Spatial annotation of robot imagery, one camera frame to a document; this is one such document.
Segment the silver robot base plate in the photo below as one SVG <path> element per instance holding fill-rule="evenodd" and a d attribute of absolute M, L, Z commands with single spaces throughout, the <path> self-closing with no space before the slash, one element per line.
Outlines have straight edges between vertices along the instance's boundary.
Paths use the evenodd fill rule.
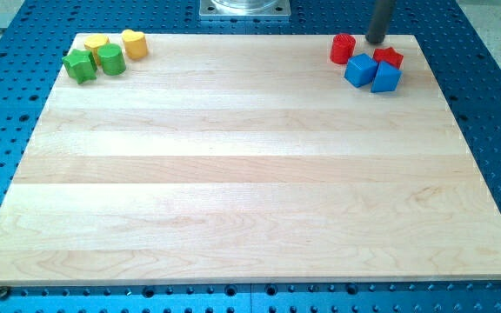
<path fill-rule="evenodd" d="M 289 0 L 200 0 L 201 17 L 289 17 Z"/>

